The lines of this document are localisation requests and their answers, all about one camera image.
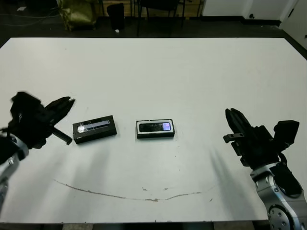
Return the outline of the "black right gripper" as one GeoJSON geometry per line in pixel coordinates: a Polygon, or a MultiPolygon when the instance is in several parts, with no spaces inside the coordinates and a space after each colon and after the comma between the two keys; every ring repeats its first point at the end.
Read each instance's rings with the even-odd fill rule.
{"type": "Polygon", "coordinates": [[[231,108],[225,116],[233,134],[223,136],[225,143],[231,143],[243,166],[260,168],[279,161],[273,147],[272,136],[265,126],[252,127],[242,112],[231,108]]]}

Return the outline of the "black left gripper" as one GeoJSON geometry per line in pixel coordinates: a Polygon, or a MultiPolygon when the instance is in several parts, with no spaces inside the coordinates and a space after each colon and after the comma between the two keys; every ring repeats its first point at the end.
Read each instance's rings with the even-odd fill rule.
{"type": "Polygon", "coordinates": [[[67,145],[72,138],[55,128],[74,105],[71,97],[62,97],[52,101],[46,107],[11,108],[12,120],[8,124],[8,132],[22,140],[29,149],[39,149],[46,144],[51,135],[63,140],[67,145]]]}

